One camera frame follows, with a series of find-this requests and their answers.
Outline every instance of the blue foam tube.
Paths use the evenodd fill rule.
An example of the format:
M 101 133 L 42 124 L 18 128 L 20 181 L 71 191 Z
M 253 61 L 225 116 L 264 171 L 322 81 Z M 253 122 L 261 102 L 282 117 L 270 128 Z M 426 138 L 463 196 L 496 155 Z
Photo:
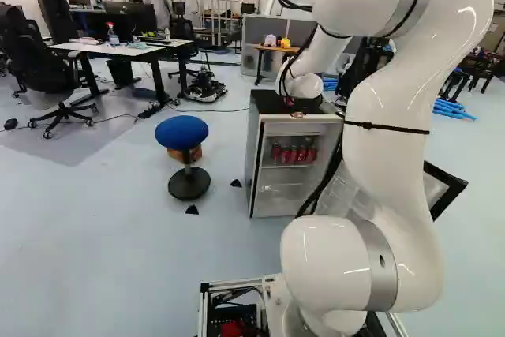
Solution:
M 434 110 L 433 110 L 433 113 L 434 113 L 434 114 L 441 114 L 441 115 L 443 115 L 443 116 L 448 116 L 449 118 L 459 118 L 459 119 L 463 118 L 463 116 L 461 116 L 460 114 L 453 114 L 453 113 L 451 113 L 451 112 L 446 112 L 446 111 L 444 111 L 444 110 L 437 110 L 437 109 L 434 109 Z
M 441 99 L 441 98 L 437 98 L 437 99 L 436 99 L 436 102 L 437 102 L 437 103 L 446 104 L 446 105 L 451 106 L 451 107 L 453 107 L 453 108 L 459 108 L 459 109 L 463 109 L 463 108 L 465 108 L 465 106 L 463 106 L 462 104 L 459 104 L 459 103 L 452 103 L 452 102 L 449 102 L 449 101 L 444 100 L 444 99 Z
M 471 114 L 467 114 L 465 111 L 463 110 L 455 110 L 455 109 L 451 109 L 451 108 L 448 108 L 448 107 L 442 107 L 438 104 L 435 105 L 435 108 L 434 108 L 434 111 L 435 110 L 439 110 L 440 112 L 445 112 L 445 113 L 448 113 L 448 114 L 458 114 L 458 115 L 461 115 L 462 118 L 469 118 L 470 120 L 473 120 L 473 121 L 476 121 L 477 118 Z

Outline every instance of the mini fridge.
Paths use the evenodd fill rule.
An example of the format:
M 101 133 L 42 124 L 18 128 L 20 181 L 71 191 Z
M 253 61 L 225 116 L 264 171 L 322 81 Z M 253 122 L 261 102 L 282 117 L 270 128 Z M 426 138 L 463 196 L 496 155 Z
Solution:
M 296 215 L 320 183 L 343 125 L 324 105 L 295 118 L 275 91 L 251 91 L 245 157 L 250 217 Z

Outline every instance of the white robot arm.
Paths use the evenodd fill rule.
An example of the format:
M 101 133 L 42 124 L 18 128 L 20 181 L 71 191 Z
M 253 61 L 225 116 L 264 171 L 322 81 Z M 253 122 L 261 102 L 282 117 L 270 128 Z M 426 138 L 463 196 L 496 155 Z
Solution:
M 283 278 L 305 324 L 325 337 L 353 334 L 368 310 L 424 309 L 443 291 L 423 148 L 438 91 L 487 32 L 493 0 L 315 0 L 312 14 L 319 28 L 281 95 L 318 96 L 313 73 L 343 51 L 345 36 L 387 36 L 397 47 L 353 91 L 343 130 L 343 159 L 378 204 L 373 216 L 301 217 L 282 235 Z

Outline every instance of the soda can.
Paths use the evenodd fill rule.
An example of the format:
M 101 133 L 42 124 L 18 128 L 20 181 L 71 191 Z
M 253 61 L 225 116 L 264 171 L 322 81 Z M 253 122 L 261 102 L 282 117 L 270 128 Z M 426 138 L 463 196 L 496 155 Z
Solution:
M 309 151 L 307 152 L 306 162 L 312 163 L 316 159 L 317 159 L 317 149 L 316 148 L 310 148 Z
M 291 160 L 291 149 L 289 148 L 284 148 L 282 150 L 282 163 L 287 165 L 290 163 L 290 160 Z
M 281 144 L 279 143 L 274 143 L 272 146 L 271 146 L 271 154 L 270 154 L 270 157 L 274 160 L 274 161 L 277 161 L 277 159 L 281 158 L 281 154 L 282 154 L 282 147 L 281 147 Z
M 307 148 L 302 145 L 298 149 L 297 162 L 304 162 L 306 159 L 307 159 Z
M 298 160 L 298 147 L 293 145 L 291 146 L 291 157 L 290 157 L 290 163 L 296 163 Z

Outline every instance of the blue cushion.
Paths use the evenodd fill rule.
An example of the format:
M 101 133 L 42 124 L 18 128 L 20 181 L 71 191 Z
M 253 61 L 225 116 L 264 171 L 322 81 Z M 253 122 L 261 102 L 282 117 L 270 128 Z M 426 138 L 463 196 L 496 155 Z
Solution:
M 156 140 L 165 148 L 189 150 L 208 136 L 208 126 L 194 116 L 175 116 L 161 122 L 155 130 Z

